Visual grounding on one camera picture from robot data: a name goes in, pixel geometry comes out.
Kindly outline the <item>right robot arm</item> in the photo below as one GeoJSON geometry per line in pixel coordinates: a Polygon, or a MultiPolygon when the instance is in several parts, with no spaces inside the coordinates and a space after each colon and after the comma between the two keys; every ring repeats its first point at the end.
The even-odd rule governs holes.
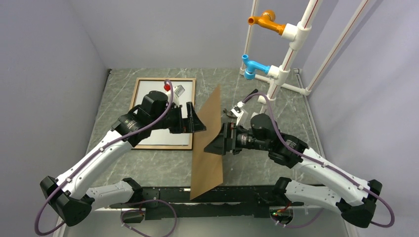
{"type": "Polygon", "coordinates": [[[250,129],[224,123],[204,151],[222,156],[229,152],[236,155],[243,149],[267,151],[276,164],[310,174],[322,183],[321,187],[315,187],[281,177],[272,190],[275,203],[317,205],[340,214],[354,226],[367,228],[372,223],[382,183],[343,171],[295,136],[285,133],[281,136],[285,143],[278,138],[270,117],[259,114],[251,118],[250,129]]]}

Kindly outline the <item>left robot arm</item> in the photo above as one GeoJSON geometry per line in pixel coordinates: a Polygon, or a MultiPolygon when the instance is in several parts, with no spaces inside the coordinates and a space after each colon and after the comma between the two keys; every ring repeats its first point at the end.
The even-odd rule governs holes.
{"type": "Polygon", "coordinates": [[[186,103],[186,111],[184,118],[182,106],[175,103],[170,92],[150,91],[139,105],[120,116],[99,144],[76,165],[57,178],[47,176],[41,181],[48,204],[69,227],[98,208],[117,203],[138,206],[143,200],[143,188],[132,178],[98,188],[91,185],[108,166],[150,137],[153,130],[168,130],[171,134],[205,131],[192,102],[186,103]]]}

